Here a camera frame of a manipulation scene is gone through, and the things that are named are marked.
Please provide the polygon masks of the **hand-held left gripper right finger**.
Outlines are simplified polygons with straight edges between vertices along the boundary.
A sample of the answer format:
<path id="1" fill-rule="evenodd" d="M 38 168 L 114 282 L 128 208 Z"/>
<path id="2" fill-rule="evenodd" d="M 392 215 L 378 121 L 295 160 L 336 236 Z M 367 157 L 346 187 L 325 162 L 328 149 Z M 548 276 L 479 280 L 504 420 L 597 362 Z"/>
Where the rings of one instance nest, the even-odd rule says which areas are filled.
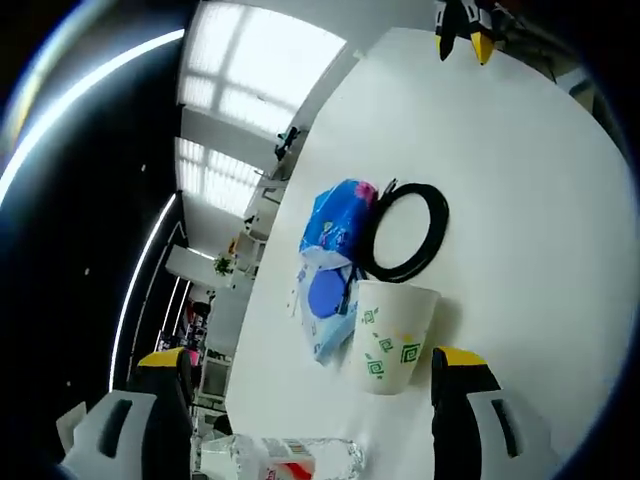
<path id="1" fill-rule="evenodd" d="M 431 403 L 436 479 L 552 479 L 558 472 L 546 422 L 502 388 L 476 353 L 432 350 Z"/>

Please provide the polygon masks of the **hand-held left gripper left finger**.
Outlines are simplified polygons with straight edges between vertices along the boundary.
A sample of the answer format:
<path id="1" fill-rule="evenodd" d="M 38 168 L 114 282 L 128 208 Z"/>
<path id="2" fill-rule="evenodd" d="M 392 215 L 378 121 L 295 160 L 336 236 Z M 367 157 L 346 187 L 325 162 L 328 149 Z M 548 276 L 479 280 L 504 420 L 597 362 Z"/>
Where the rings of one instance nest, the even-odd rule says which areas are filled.
<path id="1" fill-rule="evenodd" d="M 123 390 L 56 420 L 63 471 L 70 479 L 189 479 L 192 400 L 186 349 L 145 356 Z"/>

